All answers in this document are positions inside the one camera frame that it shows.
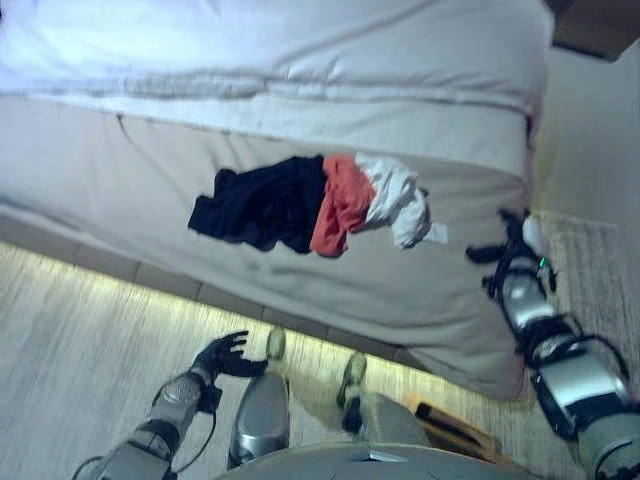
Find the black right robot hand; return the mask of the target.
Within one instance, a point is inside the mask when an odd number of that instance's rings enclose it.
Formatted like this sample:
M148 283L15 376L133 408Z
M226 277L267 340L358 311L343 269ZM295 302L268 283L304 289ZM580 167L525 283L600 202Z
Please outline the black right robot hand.
M469 245L465 249L465 256L474 264L496 264L492 275L482 278L482 286L486 289L496 280L502 279L510 270L514 260L525 259L533 262L534 269L540 270L546 266L546 259L538 254L525 240L524 226L529 219L530 212L525 210L517 213L514 210L500 208L497 215L505 227L505 240L499 244Z

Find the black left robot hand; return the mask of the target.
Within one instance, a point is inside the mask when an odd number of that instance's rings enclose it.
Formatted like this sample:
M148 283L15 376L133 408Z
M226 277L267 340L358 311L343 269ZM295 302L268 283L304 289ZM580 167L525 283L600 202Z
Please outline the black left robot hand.
M224 374L237 378L254 378L262 375L268 361L244 357L242 347L247 343L248 330L233 332L213 339L195 356L192 369L206 372L211 380Z

